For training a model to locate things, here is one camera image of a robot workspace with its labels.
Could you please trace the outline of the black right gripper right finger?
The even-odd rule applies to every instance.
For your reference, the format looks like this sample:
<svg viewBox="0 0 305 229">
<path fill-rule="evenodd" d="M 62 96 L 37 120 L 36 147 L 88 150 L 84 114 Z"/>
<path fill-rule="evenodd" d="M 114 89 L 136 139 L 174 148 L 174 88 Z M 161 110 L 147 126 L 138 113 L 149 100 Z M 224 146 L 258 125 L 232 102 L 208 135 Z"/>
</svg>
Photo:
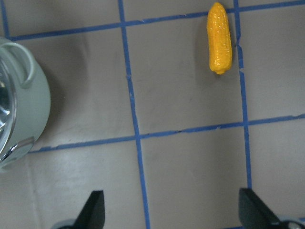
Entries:
<svg viewBox="0 0 305 229">
<path fill-rule="evenodd" d="M 250 188 L 240 188 L 238 216 L 245 229 L 303 229 L 298 219 L 279 217 Z"/>
</svg>

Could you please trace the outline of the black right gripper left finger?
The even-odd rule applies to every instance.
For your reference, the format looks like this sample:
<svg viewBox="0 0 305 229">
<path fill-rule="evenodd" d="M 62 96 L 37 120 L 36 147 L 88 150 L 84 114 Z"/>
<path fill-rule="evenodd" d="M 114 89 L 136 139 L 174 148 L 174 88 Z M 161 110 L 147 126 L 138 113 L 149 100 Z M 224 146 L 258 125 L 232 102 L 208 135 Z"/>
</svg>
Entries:
<svg viewBox="0 0 305 229">
<path fill-rule="evenodd" d="M 64 220 L 53 229 L 103 229 L 105 224 L 105 202 L 103 190 L 92 191 L 75 220 Z"/>
</svg>

